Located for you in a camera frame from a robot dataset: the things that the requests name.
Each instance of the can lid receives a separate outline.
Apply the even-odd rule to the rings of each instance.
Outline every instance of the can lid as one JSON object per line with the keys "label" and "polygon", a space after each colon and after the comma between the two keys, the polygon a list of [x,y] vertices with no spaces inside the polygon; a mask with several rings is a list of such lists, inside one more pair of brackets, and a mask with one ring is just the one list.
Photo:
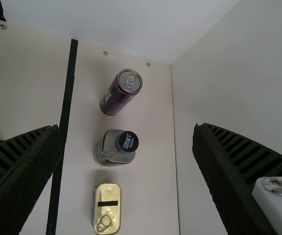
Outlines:
{"label": "can lid", "polygon": [[132,153],[139,146],[139,139],[137,135],[131,131],[125,131],[117,137],[116,149],[119,152]]}
{"label": "can lid", "polygon": [[133,70],[122,70],[119,73],[118,80],[120,87],[126,92],[137,92],[143,85],[141,76]]}

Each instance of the tin lid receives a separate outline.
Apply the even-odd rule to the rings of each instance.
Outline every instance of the tin lid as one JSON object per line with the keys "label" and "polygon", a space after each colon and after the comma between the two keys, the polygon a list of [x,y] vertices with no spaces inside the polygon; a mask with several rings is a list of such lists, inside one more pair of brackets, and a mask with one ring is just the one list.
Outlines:
{"label": "tin lid", "polygon": [[126,92],[137,92],[142,88],[141,76],[133,70],[122,70],[118,75],[120,87]]}
{"label": "tin lid", "polygon": [[137,135],[131,131],[125,131],[117,137],[116,149],[120,153],[132,153],[139,146]]}
{"label": "tin lid", "polygon": [[112,235],[120,228],[121,189],[117,184],[101,184],[93,190],[92,225],[98,235]]}

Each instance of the white plastic part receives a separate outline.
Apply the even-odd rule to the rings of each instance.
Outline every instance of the white plastic part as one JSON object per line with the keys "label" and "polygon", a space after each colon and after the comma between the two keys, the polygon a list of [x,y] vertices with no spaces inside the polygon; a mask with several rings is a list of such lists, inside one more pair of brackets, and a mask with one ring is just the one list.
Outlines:
{"label": "white plastic part", "polygon": [[266,215],[278,235],[282,235],[282,195],[274,194],[264,188],[259,178],[254,186],[252,196]]}

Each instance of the pull tab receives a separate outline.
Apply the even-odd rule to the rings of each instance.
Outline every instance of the pull tab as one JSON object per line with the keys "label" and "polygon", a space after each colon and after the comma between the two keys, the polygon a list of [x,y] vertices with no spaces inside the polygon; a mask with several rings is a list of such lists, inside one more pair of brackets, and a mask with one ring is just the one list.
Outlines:
{"label": "pull tab", "polygon": [[101,232],[105,231],[106,229],[108,229],[109,227],[111,227],[112,224],[113,224],[113,221],[112,221],[113,217],[114,216],[113,216],[112,213],[109,214],[109,215],[104,215],[103,217],[101,217],[100,222],[96,226],[97,232],[101,233]]}
{"label": "pull tab", "polygon": [[136,81],[133,75],[129,75],[126,81],[126,86],[131,89],[133,87],[134,82]]}

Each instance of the logo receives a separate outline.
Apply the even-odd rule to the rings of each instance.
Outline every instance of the logo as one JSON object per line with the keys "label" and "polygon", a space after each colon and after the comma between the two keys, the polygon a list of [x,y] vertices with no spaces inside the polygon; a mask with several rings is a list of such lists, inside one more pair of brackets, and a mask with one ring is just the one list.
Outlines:
{"label": "logo", "polygon": [[132,137],[131,135],[127,134],[126,141],[123,144],[122,148],[128,149],[128,148],[131,148],[133,146],[134,139],[131,138],[131,137]]}
{"label": "logo", "polygon": [[111,97],[112,95],[110,94],[110,91],[108,90],[105,94],[105,101],[107,103],[107,100],[109,100],[109,98]]}

